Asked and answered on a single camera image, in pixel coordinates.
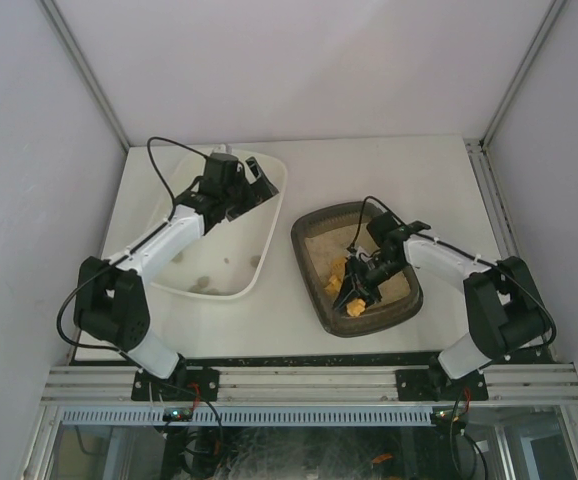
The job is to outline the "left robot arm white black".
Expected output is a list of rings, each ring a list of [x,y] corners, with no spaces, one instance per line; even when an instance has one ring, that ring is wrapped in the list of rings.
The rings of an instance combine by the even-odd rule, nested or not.
[[[151,326],[146,288],[176,255],[222,222],[232,222],[280,196],[255,157],[228,153],[204,158],[204,171],[171,198],[170,214],[136,244],[106,259],[90,257],[79,271],[74,324],[159,379],[181,377],[184,358]]]

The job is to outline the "yellow litter scoop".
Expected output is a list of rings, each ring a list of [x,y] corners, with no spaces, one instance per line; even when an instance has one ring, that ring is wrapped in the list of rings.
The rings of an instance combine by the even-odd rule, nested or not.
[[[344,256],[337,257],[331,262],[330,276],[324,290],[327,295],[334,301],[337,297],[345,277],[345,267],[347,258]],[[365,302],[357,299],[347,305],[346,314],[350,317],[360,317],[366,310]]]

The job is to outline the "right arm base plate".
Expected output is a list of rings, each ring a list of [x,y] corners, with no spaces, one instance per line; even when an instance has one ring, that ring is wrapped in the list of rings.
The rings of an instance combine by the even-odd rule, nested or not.
[[[434,353],[424,368],[399,368],[395,371],[398,399],[414,401],[456,400],[460,393],[469,393],[476,401],[486,401],[489,393],[485,377],[478,371],[451,379],[440,366],[439,354]]]

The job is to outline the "white plastic tub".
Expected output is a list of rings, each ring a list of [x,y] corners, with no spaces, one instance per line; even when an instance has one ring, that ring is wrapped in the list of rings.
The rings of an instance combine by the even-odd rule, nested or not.
[[[279,194],[233,222],[222,221],[203,238],[193,242],[181,253],[181,263],[170,261],[154,278],[152,285],[168,293],[196,299],[236,300],[255,285],[268,252],[284,200],[287,169],[272,156],[235,149],[241,161],[250,156],[257,159]],[[250,258],[260,256],[254,268]],[[223,258],[229,258],[225,264]],[[198,292],[188,290],[201,277],[209,277],[209,286]]]

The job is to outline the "dark grey litter box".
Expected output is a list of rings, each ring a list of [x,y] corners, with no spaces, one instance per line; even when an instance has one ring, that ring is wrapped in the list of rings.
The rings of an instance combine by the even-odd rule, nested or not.
[[[341,203],[308,213],[291,228],[302,279],[331,335],[351,338],[386,330],[413,318],[423,306],[413,268],[384,259],[367,231],[383,212],[370,200]]]

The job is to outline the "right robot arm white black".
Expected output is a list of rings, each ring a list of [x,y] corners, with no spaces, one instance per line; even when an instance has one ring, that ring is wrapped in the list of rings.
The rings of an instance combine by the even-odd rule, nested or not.
[[[469,254],[425,232],[430,226],[405,224],[387,211],[370,220],[367,232],[377,245],[369,257],[348,247],[345,272],[333,309],[350,312],[382,301],[380,286],[407,267],[422,269],[464,295],[468,331],[432,361],[439,378],[459,380],[543,336],[555,340],[555,322],[544,306],[526,263],[510,256],[495,263]]]

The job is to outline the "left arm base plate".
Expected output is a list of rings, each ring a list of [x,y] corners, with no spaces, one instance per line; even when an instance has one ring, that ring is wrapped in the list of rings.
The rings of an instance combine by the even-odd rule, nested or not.
[[[216,401],[220,372],[207,366],[184,365],[170,377],[161,379],[139,368],[134,375],[131,400],[164,402]]]

